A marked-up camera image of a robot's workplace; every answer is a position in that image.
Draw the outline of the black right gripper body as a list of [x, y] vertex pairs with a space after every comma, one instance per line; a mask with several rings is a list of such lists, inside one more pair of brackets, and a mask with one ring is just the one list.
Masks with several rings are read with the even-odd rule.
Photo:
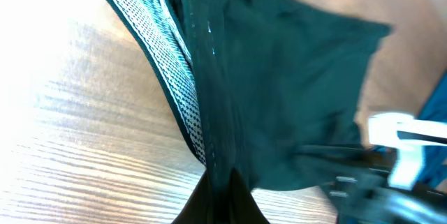
[[337, 223], [446, 224], [446, 194], [420, 182], [390, 183], [395, 154], [354, 146], [306, 144], [298, 149], [303, 177], [337, 211]]

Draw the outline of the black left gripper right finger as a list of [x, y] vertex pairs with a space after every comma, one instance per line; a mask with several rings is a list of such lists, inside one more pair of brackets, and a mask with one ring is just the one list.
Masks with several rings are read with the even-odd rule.
[[230, 174], [228, 217], [230, 224], [270, 224], [235, 169]]

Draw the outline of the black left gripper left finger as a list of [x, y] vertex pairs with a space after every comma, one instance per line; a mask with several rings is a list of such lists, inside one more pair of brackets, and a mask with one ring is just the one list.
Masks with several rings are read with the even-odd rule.
[[214, 224], [210, 183], [204, 172], [190, 198], [172, 224]]

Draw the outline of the black shorts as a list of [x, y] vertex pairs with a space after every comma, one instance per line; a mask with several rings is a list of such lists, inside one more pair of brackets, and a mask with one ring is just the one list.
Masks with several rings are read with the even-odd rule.
[[106, 1], [216, 187], [234, 169], [250, 189], [316, 186], [311, 145], [360, 145], [359, 95], [389, 25], [300, 0]]

